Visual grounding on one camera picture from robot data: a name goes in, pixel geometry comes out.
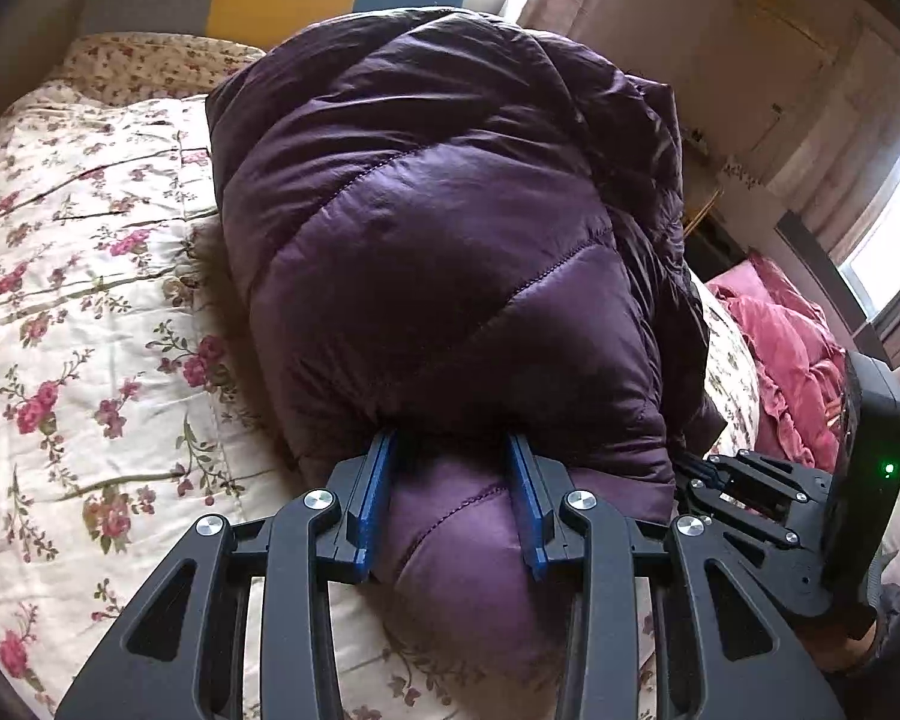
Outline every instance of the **purple fabric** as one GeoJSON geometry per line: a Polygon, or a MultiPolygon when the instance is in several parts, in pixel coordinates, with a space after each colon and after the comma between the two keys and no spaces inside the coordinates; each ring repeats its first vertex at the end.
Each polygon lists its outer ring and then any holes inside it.
{"type": "Polygon", "coordinates": [[[207,116],[290,449],[319,484],[382,424],[434,437],[395,480],[375,574],[471,658],[526,673],[565,594],[520,562],[501,433],[665,521],[667,447],[715,413],[670,89],[562,37],[428,8],[308,28],[207,116]]]}

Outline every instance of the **puffer jacket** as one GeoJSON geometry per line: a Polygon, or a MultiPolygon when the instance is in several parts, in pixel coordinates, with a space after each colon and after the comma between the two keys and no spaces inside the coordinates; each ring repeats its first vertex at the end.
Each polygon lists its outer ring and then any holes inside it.
{"type": "Polygon", "coordinates": [[[383,424],[425,437],[374,573],[485,667],[526,673],[565,598],[530,583],[497,440],[666,521],[668,447],[724,426],[683,261],[671,90],[464,10],[315,25],[207,100],[266,385],[311,484],[383,424]]]}

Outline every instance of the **bright window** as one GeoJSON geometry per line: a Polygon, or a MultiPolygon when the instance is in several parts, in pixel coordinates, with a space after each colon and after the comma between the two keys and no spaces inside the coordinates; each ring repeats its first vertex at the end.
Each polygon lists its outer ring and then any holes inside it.
{"type": "Polygon", "coordinates": [[[873,319],[900,291],[900,182],[840,272],[873,319]]]}

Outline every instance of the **bed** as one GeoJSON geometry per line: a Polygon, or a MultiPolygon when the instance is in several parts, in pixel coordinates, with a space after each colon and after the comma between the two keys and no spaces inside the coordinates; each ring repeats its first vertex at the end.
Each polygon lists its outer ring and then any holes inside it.
{"type": "MultiPolygon", "coordinates": [[[[0,669],[37,717],[194,519],[267,517],[301,491],[228,279],[203,117],[202,95],[260,55],[89,36],[0,120],[0,669]]],[[[754,363],[698,288],[707,391],[728,422],[718,448],[753,447],[754,363]]],[[[381,587],[335,586],[332,613],[352,720],[552,714],[557,675],[482,674],[381,587]]],[[[247,718],[258,653],[251,624],[247,718]]]]}

